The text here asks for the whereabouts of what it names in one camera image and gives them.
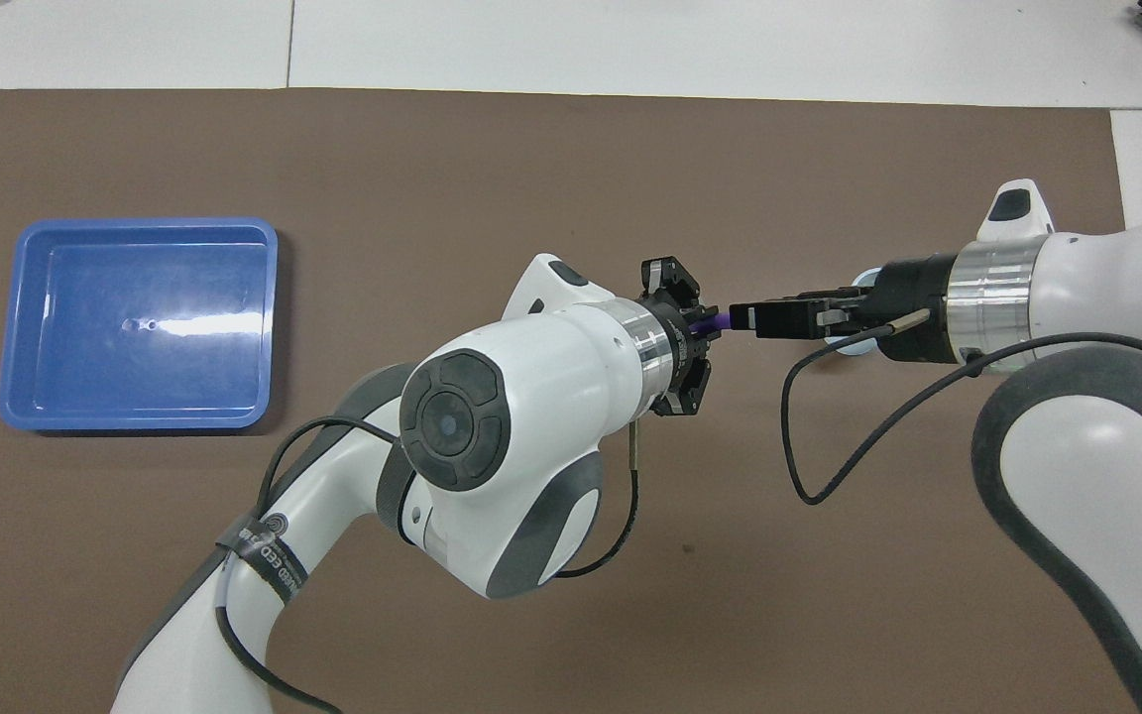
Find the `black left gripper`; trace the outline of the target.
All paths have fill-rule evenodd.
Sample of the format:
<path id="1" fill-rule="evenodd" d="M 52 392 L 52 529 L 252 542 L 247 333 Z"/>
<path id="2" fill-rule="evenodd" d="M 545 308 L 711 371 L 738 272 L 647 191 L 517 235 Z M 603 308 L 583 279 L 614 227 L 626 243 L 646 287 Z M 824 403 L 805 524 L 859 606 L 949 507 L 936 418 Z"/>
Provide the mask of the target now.
<path id="1" fill-rule="evenodd" d="M 640 303 L 660 322 L 671 347 L 669 390 L 656 399 L 654 412 L 694 416 L 711 378 L 711 362 L 701 356 L 706 339 L 692 328 L 719 328 L 719 311 L 703 303 L 701 284 L 674 256 L 642 260 L 640 284 Z"/>

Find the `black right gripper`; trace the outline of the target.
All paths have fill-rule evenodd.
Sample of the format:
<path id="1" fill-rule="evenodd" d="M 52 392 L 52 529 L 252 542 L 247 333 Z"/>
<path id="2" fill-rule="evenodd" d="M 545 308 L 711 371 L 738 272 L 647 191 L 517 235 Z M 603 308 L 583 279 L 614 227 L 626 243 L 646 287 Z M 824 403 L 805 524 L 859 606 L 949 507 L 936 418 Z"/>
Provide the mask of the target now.
<path id="1" fill-rule="evenodd" d="M 883 264 L 871 288 L 837 288 L 730 304 L 730 328 L 755 328 L 757 338 L 842 339 L 919 310 L 928 320 L 876 340 L 888 360 L 906 363 L 955 363 L 947 331 L 949 276 L 956 254 Z M 868 299 L 868 313 L 864 302 Z"/>

